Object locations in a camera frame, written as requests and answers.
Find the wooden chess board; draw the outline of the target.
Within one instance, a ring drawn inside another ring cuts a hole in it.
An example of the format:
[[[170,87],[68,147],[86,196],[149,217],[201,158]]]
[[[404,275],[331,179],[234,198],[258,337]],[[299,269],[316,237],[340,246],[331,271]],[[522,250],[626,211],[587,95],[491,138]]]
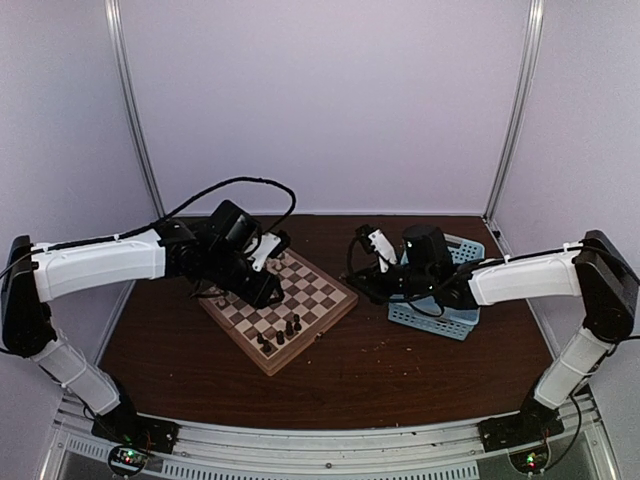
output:
[[[340,319],[355,308],[358,295],[338,280],[291,249],[284,252],[282,279],[285,298],[276,305],[257,310],[234,297],[231,300],[201,298],[204,310],[268,376],[289,364]],[[302,329],[285,334],[286,322],[298,314]],[[276,343],[276,333],[284,332],[285,343]],[[256,337],[261,333],[272,344],[263,351]]]

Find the light blue plastic basket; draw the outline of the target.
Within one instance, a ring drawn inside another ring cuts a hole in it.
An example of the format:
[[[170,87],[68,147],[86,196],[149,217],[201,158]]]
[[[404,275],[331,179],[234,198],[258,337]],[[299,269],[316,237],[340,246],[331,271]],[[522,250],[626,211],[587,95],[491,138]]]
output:
[[[444,234],[444,238],[455,265],[485,257],[485,247],[479,242],[451,234]],[[400,325],[464,341],[479,323],[480,309],[441,307],[429,297],[411,304],[391,303],[388,305],[387,318]]]

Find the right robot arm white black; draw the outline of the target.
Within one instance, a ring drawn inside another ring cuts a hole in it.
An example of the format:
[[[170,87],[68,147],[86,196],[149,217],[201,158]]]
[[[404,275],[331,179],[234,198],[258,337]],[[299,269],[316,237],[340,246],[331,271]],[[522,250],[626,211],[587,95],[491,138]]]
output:
[[[581,313],[582,320],[539,377],[513,419],[519,440],[535,440],[551,424],[559,407],[582,388],[593,371],[635,327],[639,277],[601,230],[557,249],[515,257],[456,263],[445,234],[434,225],[417,224],[402,234],[405,260],[384,233],[369,225],[357,228],[351,243],[374,256],[373,265],[347,269],[347,282],[373,303],[415,308],[431,299],[435,317],[502,302],[525,300],[543,322]]]

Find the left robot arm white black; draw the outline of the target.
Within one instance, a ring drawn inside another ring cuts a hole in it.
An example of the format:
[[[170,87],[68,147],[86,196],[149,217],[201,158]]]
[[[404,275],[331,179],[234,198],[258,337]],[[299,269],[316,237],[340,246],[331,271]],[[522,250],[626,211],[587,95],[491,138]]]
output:
[[[284,298],[265,264],[289,245],[286,232],[263,229],[229,200],[193,223],[165,219],[136,232],[70,243],[34,244],[19,236],[1,274],[4,351],[35,362],[82,400],[109,434],[133,444],[144,424],[132,401],[54,328],[50,301],[111,284],[183,277],[261,309]]]

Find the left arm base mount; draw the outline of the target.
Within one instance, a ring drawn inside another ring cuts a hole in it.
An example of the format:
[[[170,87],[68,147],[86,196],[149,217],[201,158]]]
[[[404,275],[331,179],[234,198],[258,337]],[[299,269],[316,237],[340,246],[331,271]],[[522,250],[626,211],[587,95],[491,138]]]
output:
[[[91,434],[117,444],[132,446],[142,451],[171,454],[176,444],[179,425],[175,422],[142,417],[133,434],[116,435],[98,420],[93,422]]]

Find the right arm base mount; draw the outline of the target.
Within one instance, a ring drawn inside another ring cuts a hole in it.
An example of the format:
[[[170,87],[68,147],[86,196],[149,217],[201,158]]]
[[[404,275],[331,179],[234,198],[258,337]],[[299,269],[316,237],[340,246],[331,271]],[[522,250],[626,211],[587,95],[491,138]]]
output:
[[[540,423],[520,414],[488,418],[478,424],[478,429],[486,452],[541,442],[545,436],[559,435],[565,430],[559,419]]]

